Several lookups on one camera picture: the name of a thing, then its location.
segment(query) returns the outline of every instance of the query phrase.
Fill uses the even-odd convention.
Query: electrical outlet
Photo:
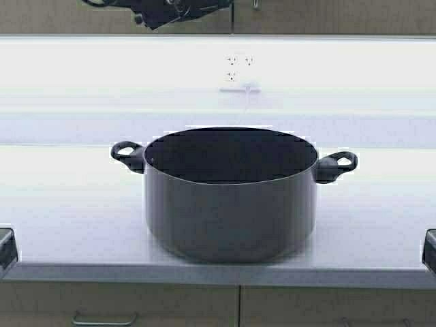
[[[236,80],[236,73],[235,72],[227,73],[227,80],[229,82],[234,82]]]
[[[245,57],[245,64],[248,66],[251,66],[254,64],[254,58],[252,56],[246,56]]]
[[[231,66],[236,65],[236,62],[238,61],[238,59],[236,58],[236,56],[228,56],[227,57],[227,61]]]

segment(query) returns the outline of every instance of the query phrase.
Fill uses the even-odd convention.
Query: drawer handle
[[[129,322],[78,322],[79,312],[76,311],[73,317],[73,325],[75,326],[106,326],[106,327],[121,327],[121,326],[131,326],[138,319],[138,314],[134,313],[134,317]]]

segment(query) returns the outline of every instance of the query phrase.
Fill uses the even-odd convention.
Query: black handle
[[[346,158],[351,161],[349,165],[339,165],[338,161]],[[316,169],[316,183],[329,184],[346,172],[355,170],[358,164],[357,155],[343,151],[333,153],[318,161]]]
[[[122,155],[119,151],[132,148],[133,151],[129,155]],[[110,155],[115,160],[121,161],[125,164],[132,172],[137,172],[138,174],[144,174],[144,151],[145,148],[135,142],[122,141],[116,143],[110,152]]]
[[[422,251],[422,263],[436,273],[436,230],[427,230]]]

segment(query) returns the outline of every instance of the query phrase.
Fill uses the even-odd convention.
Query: pot
[[[120,150],[132,148],[129,155]],[[144,174],[146,221],[169,251],[207,262],[259,262],[299,249],[315,221],[316,184],[358,165],[339,152],[268,129],[212,127],[113,146]],[[350,164],[340,165],[347,158]]]

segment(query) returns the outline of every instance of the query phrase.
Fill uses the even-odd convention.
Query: wooden cabinet
[[[123,8],[97,9],[81,0],[0,0],[0,33],[229,33],[230,9],[151,31]]]
[[[238,288],[112,283],[0,283],[0,326],[72,326],[78,321],[126,322],[134,327],[233,327]]]
[[[404,319],[434,326],[436,291],[242,288],[241,327],[407,327]]]
[[[433,0],[235,0],[235,33],[432,34]]]

